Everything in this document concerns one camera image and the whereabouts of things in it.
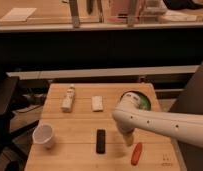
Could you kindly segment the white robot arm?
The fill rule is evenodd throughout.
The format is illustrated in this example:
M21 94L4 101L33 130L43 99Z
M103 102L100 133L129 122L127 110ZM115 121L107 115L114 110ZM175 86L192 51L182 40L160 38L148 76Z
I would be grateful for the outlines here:
M148 111L142 102L140 95L127 92L117 103L112 117L122 135L139 128L203 148L203 115Z

